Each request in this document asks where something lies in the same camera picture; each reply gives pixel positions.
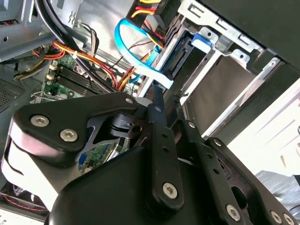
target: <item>green circuit board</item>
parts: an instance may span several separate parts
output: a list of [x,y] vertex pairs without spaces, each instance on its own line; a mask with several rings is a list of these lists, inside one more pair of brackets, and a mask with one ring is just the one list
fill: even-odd
[[44,92],[47,95],[52,95],[63,99],[83,97],[82,95],[70,90],[69,88],[60,85],[59,83],[52,83],[49,81],[46,82],[45,84]]

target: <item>mounting hole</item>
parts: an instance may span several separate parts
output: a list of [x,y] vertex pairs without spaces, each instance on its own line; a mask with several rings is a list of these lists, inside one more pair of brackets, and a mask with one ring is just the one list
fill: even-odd
[[141,126],[135,126],[132,128],[132,133],[136,134],[138,132],[142,131],[142,127]]
[[219,170],[214,169],[214,172],[215,172],[216,174],[220,174]]
[[211,154],[209,154],[209,153],[207,153],[207,156],[208,156],[209,158],[213,158],[213,156],[212,156]]
[[245,196],[245,194],[242,192],[242,190],[237,187],[237,186],[233,186],[231,188],[233,194],[234,194],[234,197],[236,199],[236,201],[238,202],[239,204],[239,207],[241,210],[245,209],[247,207],[247,198]]
[[163,147],[164,152],[169,153],[170,150],[167,147]]

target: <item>red wire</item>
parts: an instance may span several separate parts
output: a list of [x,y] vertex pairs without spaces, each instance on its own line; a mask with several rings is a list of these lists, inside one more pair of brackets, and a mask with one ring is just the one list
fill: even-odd
[[152,31],[153,34],[155,34],[155,35],[156,35],[157,37],[159,37],[160,39],[165,40],[165,37],[164,37],[164,36],[158,34],[157,32],[155,32],[155,31],[153,30],[153,28],[152,28],[151,24],[149,23],[149,21],[145,20],[144,22],[145,22],[145,24],[149,27],[149,29]]
[[146,10],[146,11],[155,11],[157,9],[157,7],[155,8],[143,8],[143,7],[140,7],[140,6],[137,6],[135,7],[136,10]]
[[36,208],[31,208],[31,207],[28,207],[28,206],[20,205],[19,203],[14,202],[13,200],[11,200],[9,197],[7,197],[5,195],[3,195],[3,197],[9,203],[12,203],[13,205],[19,206],[19,207],[21,207],[23,209],[26,209],[26,210],[32,210],[32,211],[37,211],[37,212],[45,212],[45,211],[47,211],[47,210],[44,210],[44,209],[36,209]]
[[[36,51],[32,50],[32,53],[35,54],[36,56],[40,56],[39,53],[37,53]],[[56,54],[56,55],[45,55],[44,59],[45,60],[58,60],[62,57],[64,57],[66,54],[65,51],[60,51],[60,53]]]

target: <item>bolt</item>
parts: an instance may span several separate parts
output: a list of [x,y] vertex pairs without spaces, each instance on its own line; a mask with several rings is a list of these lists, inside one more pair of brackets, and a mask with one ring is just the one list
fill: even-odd
[[65,129],[60,132],[60,137],[66,142],[75,142],[78,138],[78,134],[71,129]]
[[217,146],[221,146],[221,143],[217,139],[215,139],[214,141],[215,141]]
[[129,98],[126,98],[126,101],[129,103],[129,104],[133,104],[133,101]]
[[34,126],[40,128],[46,127],[49,124],[48,118],[42,115],[33,116],[30,121]]
[[161,112],[161,109],[158,106],[154,107],[157,111]]
[[290,218],[289,215],[287,215],[287,214],[284,213],[283,216],[285,217],[285,220],[287,221],[287,223],[289,225],[295,225],[294,221]]
[[195,126],[195,124],[194,123],[192,123],[191,121],[190,122],[188,122],[188,124],[189,124],[189,126],[191,127],[191,128],[195,128],[196,126]]
[[226,206],[226,210],[228,215],[235,221],[240,221],[240,214],[237,211],[237,209],[235,207],[233,207],[232,205],[227,205]]
[[168,182],[163,184],[163,192],[171,199],[177,198],[178,195],[176,187]]
[[282,220],[276,212],[271,211],[271,215],[278,224],[282,224]]

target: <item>black metal arm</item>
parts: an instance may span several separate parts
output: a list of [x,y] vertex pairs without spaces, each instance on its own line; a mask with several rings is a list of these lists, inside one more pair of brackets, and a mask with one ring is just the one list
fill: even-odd
[[219,139],[201,138],[175,99],[165,108],[157,87],[148,107],[125,93],[26,106],[13,116],[4,160],[14,169],[17,146],[62,171],[119,137],[132,149],[67,184],[49,224],[296,224]]

